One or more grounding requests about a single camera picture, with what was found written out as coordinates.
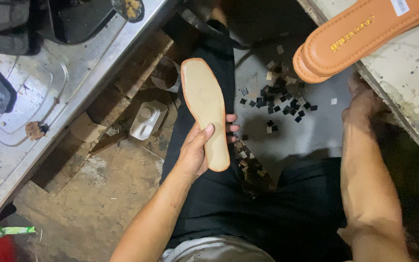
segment stitching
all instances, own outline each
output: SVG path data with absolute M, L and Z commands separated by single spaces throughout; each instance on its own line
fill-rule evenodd
M 337 23 L 337 22 L 339 22 L 341 19 L 343 19 L 343 18 L 345 18 L 346 16 L 348 16 L 348 15 L 350 15 L 351 13 L 353 13 L 353 12 L 355 12 L 355 11 L 357 11 L 359 8 L 362 8 L 362 7 L 364 7 L 364 5 L 366 5 L 366 4 L 368 4 L 368 3 L 370 3 L 371 1 L 373 1 L 373 0 L 368 0 L 368 2 L 366 2 L 366 3 L 364 3 L 364 4 L 362 4 L 361 6 L 359 6 L 358 8 L 356 8 L 356 9 L 354 9 L 354 10 L 352 10 L 350 13 L 347 13 L 346 15 L 344 15 L 344 17 L 341 17 L 340 19 L 338 19 L 337 21 L 334 21 L 333 23 L 331 23 L 330 25 L 328 25 L 327 27 L 325 27 L 325 28 L 323 28 L 322 30 L 320 30 L 312 39 L 311 39 L 311 41 L 310 41 L 310 43 L 309 43 L 309 45 L 308 45 L 308 53 L 310 53 L 311 54 L 311 51 L 310 51 L 310 46 L 311 46 L 311 42 L 313 42 L 313 39 L 315 39 L 317 36 L 318 36 L 318 34 L 320 34 L 322 31 L 324 31 L 324 30 L 326 30 L 328 27 L 330 27 L 330 26 L 332 26 L 333 24 L 335 24 L 335 23 Z M 370 45 L 373 45 L 376 41 L 379 41 L 380 39 L 382 39 L 383 37 L 385 37 L 388 33 L 390 33 L 390 32 L 392 32 L 392 31 L 394 31 L 395 30 L 395 28 L 397 28 L 397 27 L 399 27 L 399 26 L 401 26 L 401 25 L 403 25 L 404 23 L 406 23 L 407 21 L 409 21 L 409 20 L 411 20 L 411 19 L 413 19 L 413 18 L 415 18 L 415 17 L 417 17 L 417 16 L 419 16 L 419 13 L 418 14 L 415 14 L 415 15 L 413 15 L 412 17 L 410 17 L 410 18 L 407 18 L 405 21 L 403 21 L 402 23 L 400 23 L 399 25 L 397 25 L 397 26 L 395 26 L 395 27 L 393 27 L 393 28 L 391 28 L 391 29 L 389 29 L 389 31 L 387 31 L 386 33 L 384 33 L 384 34 L 382 34 L 378 39 L 376 39 L 376 40 L 374 40 L 373 42 L 371 42 L 370 44 L 368 44 L 367 46 L 365 46 L 362 50 L 360 50 L 360 51 L 358 51 L 358 52 L 356 52 L 355 54 L 353 54 L 351 57 L 349 57 L 349 58 L 347 58 L 347 60 L 345 60 L 345 61 L 343 61 L 342 63 L 340 63 L 339 65 L 336 65 L 336 66 L 333 66 L 333 67 L 324 67 L 324 66 L 321 66 L 321 65 L 319 65 L 314 59 L 313 59 L 313 56 L 311 56 L 311 60 L 313 61 L 313 63 L 315 64 L 315 65 L 317 65 L 318 67 L 320 67 L 320 68 L 324 68 L 324 69 L 332 69 L 332 68 L 337 68 L 337 67 L 340 67 L 341 65 L 343 65 L 343 64 L 345 64 L 345 63 L 347 63 L 349 60 L 351 60 L 353 57 L 356 57 L 359 53 L 361 53 L 363 50 L 365 50 L 365 49 L 367 49 Z

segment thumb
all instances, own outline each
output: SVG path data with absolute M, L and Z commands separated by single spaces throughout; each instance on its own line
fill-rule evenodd
M 209 123 L 206 128 L 198 132 L 192 142 L 190 142 L 191 147 L 194 149 L 200 149 L 206 144 L 206 142 L 213 136 L 215 127 L 212 123 Z

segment plastic jug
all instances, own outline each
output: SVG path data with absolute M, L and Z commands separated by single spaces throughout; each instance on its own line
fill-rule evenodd
M 156 100 L 142 103 L 130 127 L 130 135 L 139 140 L 149 138 L 158 131 L 167 111 L 168 107 Z

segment stainless steel table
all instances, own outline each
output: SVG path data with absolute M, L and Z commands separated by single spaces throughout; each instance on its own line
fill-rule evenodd
M 0 115 L 0 210 L 63 128 L 98 93 L 111 69 L 156 28 L 176 1 L 146 1 L 144 18 L 137 23 L 115 15 L 81 45 L 45 41 L 35 56 L 0 55 L 0 72 L 17 91 L 12 112 Z M 47 123 L 47 135 L 30 141 L 25 134 L 30 121 Z

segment insole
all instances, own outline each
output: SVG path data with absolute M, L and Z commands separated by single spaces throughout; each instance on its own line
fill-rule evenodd
M 215 132 L 205 145 L 208 166 L 213 171 L 229 167 L 223 93 L 212 70 L 201 58 L 185 60 L 181 67 L 182 88 L 185 102 L 200 129 L 213 123 Z

